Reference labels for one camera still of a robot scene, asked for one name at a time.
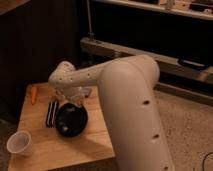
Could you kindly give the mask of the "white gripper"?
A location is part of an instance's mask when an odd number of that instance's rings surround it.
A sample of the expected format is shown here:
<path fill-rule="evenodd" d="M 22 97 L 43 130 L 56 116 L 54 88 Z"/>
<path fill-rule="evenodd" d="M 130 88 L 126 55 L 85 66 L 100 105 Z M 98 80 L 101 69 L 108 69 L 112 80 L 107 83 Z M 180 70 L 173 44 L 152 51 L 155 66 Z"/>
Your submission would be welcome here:
<path fill-rule="evenodd" d="M 63 91 L 65 98 L 77 107 L 84 104 L 84 93 L 81 87 L 67 88 Z"/>

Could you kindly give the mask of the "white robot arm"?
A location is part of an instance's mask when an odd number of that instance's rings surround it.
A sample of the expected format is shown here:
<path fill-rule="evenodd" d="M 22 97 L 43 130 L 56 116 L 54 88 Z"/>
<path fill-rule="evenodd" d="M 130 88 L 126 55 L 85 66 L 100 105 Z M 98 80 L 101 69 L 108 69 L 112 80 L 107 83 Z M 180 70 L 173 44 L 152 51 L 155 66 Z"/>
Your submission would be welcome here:
<path fill-rule="evenodd" d="M 160 76 L 148 55 L 117 58 L 77 70 L 61 62 L 48 82 L 70 101 L 95 85 L 120 171 L 175 171 L 153 88 Z"/>

